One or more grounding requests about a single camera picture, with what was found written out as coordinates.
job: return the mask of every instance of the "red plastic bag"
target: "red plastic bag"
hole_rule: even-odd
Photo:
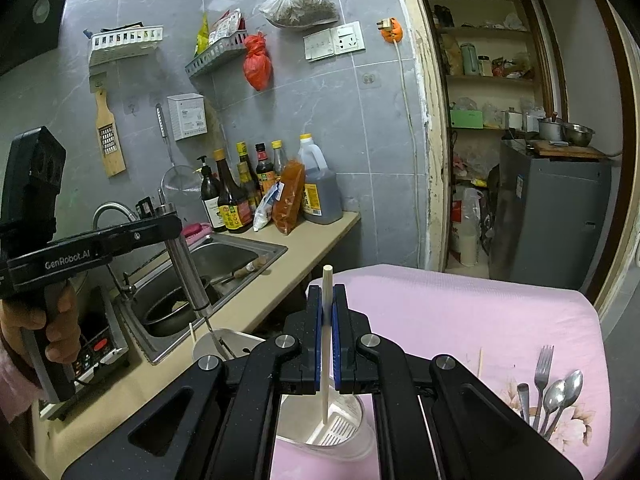
[[[267,55],[264,34],[258,32],[244,38],[246,59],[244,60],[244,77],[258,92],[269,85],[271,79],[271,59]]]

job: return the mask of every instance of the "pink sleeve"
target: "pink sleeve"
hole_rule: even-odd
[[[40,389],[18,371],[0,340],[0,409],[6,420],[14,420],[41,394]]]

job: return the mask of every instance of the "bag of dried herbs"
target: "bag of dried herbs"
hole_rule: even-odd
[[[267,0],[259,10],[279,28],[305,28],[336,22],[338,11],[331,0]]]

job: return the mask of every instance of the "metal fork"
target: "metal fork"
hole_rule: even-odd
[[[536,374],[534,376],[534,384],[538,389],[538,406],[536,407],[536,418],[533,419],[533,429],[538,430],[540,425],[540,412],[542,410],[542,399],[544,398],[545,388],[549,383],[549,372],[551,371],[551,360],[554,357],[554,347],[544,346],[538,357],[536,365]]]

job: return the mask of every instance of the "kitchen counter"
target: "kitchen counter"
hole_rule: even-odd
[[[342,219],[326,226],[303,221],[288,236],[283,236],[273,224],[257,233],[250,230],[240,235],[227,234],[284,245],[288,250],[211,316],[212,326],[240,332],[254,329],[359,218],[359,213],[345,212]],[[152,262],[143,271],[148,272],[158,264]],[[201,326],[196,336],[206,331]],[[64,422],[40,421],[34,409],[34,458],[38,466],[50,480],[59,479],[74,460],[185,371],[192,363],[191,348],[191,338],[187,338],[165,359],[152,365],[133,343],[129,348],[130,367],[99,397],[91,394],[83,399]]]

